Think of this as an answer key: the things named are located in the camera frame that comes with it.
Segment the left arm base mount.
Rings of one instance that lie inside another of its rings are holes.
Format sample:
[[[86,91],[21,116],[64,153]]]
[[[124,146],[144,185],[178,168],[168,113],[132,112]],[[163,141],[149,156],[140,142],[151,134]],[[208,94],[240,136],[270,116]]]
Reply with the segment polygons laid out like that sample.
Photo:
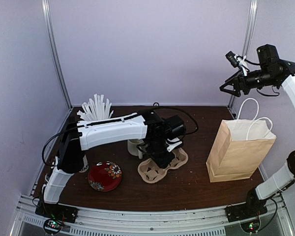
[[[59,204],[48,204],[43,201],[43,198],[40,197],[35,214],[57,220],[61,223],[75,223],[78,209],[72,206],[64,206]]]

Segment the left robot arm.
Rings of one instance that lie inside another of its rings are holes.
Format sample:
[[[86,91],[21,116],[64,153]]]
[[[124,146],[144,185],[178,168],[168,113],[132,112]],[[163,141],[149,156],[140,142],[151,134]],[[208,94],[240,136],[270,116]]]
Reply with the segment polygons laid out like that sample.
[[[83,166],[85,151],[115,142],[139,139],[146,145],[148,156],[159,168],[166,168],[173,160],[173,150],[181,147],[181,136],[186,135],[184,121],[178,115],[162,118],[156,110],[138,112],[100,121],[79,121],[59,133],[61,143],[52,173],[42,190],[42,211],[57,218],[61,208],[57,204],[69,179]]]

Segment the cardboard cup carrier tray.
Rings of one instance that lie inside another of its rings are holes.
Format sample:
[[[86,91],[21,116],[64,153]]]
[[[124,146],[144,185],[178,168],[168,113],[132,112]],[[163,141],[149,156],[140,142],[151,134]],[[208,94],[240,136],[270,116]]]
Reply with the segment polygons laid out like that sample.
[[[188,162],[189,156],[182,148],[174,149],[172,153],[174,159],[166,168],[158,167],[151,158],[141,162],[137,171],[142,180],[148,184],[157,183],[167,175],[169,170],[177,170]]]

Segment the white paper coffee cup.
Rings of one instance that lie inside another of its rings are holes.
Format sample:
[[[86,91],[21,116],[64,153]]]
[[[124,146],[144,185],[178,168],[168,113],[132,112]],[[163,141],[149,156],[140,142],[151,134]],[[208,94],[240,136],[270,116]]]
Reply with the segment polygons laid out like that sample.
[[[83,157],[83,167],[80,170],[80,173],[85,173],[88,169],[89,169],[89,163],[88,163],[88,160],[87,160],[87,156],[85,155]]]

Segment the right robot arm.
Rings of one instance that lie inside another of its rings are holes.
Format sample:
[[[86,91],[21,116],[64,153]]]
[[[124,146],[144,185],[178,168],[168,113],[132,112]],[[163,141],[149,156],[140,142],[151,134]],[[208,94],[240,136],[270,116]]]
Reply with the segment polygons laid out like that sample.
[[[252,64],[245,56],[229,51],[225,57],[239,71],[229,77],[220,86],[222,92],[240,97],[248,95],[250,90],[261,90],[265,87],[283,89],[291,105],[293,115],[283,115],[283,129],[295,131],[295,62],[281,59],[274,45],[265,44],[257,48],[258,70],[248,69]],[[247,203],[242,206],[242,213],[247,217],[254,216],[261,209],[261,202],[267,201],[279,191],[295,183],[295,150],[287,157],[284,165],[266,181],[252,189],[247,196]]]

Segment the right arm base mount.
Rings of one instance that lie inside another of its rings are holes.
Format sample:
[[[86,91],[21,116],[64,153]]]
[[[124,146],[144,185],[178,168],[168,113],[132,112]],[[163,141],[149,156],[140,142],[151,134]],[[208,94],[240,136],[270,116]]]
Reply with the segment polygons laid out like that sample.
[[[257,217],[259,214],[267,213],[266,200],[260,200],[255,193],[248,193],[246,202],[227,206],[225,213],[229,223]]]

